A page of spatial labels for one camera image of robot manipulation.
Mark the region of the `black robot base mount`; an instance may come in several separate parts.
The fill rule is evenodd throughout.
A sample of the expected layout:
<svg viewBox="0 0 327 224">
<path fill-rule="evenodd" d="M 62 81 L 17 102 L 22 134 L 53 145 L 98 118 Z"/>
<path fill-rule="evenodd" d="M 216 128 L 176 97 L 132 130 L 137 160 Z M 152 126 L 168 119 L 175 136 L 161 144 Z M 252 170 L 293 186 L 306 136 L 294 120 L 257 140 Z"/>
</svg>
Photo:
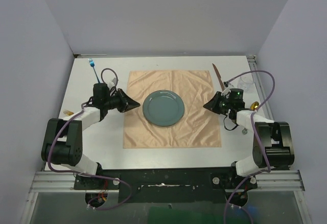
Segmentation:
<svg viewBox="0 0 327 224">
<path fill-rule="evenodd" d="M 127 203 L 224 203 L 257 189 L 254 178 L 238 176 L 233 167 L 101 170 L 104 178 L 77 176 L 75 190 L 86 190 L 85 199 L 99 206 L 96 190 L 114 191 Z"/>
</svg>

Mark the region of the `teal round plate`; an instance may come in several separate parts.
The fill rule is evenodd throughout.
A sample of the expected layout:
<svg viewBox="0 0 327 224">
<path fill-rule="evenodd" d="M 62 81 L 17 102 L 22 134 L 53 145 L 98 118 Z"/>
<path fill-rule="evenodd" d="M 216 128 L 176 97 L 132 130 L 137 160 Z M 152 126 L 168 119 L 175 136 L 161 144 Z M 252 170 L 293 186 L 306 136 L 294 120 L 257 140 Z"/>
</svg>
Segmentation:
<svg viewBox="0 0 327 224">
<path fill-rule="evenodd" d="M 184 102 L 173 91 L 158 90 L 149 94 L 143 102 L 145 119 L 158 127 L 170 127 L 178 123 L 184 115 Z"/>
</svg>

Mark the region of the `peach satin cloth napkin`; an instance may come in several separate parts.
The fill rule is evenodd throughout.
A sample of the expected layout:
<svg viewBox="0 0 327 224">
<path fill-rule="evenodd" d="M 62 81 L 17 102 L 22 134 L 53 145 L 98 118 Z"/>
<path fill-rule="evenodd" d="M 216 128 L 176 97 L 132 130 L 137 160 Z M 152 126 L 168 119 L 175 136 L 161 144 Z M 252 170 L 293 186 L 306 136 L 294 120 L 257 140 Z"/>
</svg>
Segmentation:
<svg viewBox="0 0 327 224">
<path fill-rule="evenodd" d="M 131 71 L 127 95 L 140 104 L 159 90 L 176 93 L 184 103 L 183 117 L 172 126 L 151 124 L 141 107 L 125 113 L 123 147 L 198 148 L 221 147 L 219 118 L 203 108 L 215 94 L 209 71 Z"/>
</svg>

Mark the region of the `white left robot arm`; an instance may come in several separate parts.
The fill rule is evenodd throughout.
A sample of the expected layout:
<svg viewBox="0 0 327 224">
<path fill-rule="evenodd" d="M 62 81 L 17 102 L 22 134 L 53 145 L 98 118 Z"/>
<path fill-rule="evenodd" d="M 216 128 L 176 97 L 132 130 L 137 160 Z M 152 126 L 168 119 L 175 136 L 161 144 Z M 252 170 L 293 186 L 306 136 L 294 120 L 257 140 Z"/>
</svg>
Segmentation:
<svg viewBox="0 0 327 224">
<path fill-rule="evenodd" d="M 101 165 L 83 154 L 83 131 L 104 120 L 110 110 L 120 113 L 140 107 L 120 88 L 105 83 L 93 86 L 93 95 L 81 104 L 78 113 L 48 121 L 41 158 L 53 172 L 75 173 L 86 177 L 86 183 L 97 189 L 104 183 Z"/>
</svg>

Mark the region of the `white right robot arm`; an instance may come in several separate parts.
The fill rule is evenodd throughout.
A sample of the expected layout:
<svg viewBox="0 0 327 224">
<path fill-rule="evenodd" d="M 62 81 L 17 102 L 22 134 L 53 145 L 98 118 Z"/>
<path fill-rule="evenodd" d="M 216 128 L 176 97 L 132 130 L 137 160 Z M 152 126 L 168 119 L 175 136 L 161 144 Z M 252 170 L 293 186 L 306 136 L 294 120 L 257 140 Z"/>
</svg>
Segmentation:
<svg viewBox="0 0 327 224">
<path fill-rule="evenodd" d="M 242 126 L 254 133 L 250 156 L 235 162 L 236 169 L 227 175 L 232 187 L 240 187 L 248 175 L 293 165 L 295 155 L 289 124 L 266 119 L 246 108 L 242 89 L 231 88 L 226 94 L 216 92 L 203 108 L 224 115 L 236 127 Z"/>
</svg>

